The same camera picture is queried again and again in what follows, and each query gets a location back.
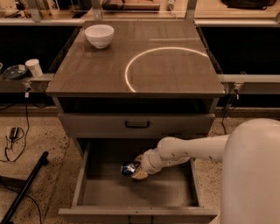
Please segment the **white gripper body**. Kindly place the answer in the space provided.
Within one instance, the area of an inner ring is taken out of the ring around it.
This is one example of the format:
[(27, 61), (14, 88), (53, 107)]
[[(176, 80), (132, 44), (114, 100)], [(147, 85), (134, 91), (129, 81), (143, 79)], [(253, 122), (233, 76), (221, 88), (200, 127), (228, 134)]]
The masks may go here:
[(148, 174), (155, 174), (161, 170), (161, 158), (157, 150), (147, 150), (142, 155), (141, 168)]

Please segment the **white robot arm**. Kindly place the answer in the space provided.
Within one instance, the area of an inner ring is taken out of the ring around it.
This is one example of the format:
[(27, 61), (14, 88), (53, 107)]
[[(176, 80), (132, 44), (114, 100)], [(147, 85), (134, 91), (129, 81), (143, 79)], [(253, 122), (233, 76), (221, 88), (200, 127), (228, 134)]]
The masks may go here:
[(134, 179), (145, 179), (188, 158), (222, 163), (220, 224), (280, 224), (280, 122), (246, 121), (231, 134), (161, 139), (138, 156)]

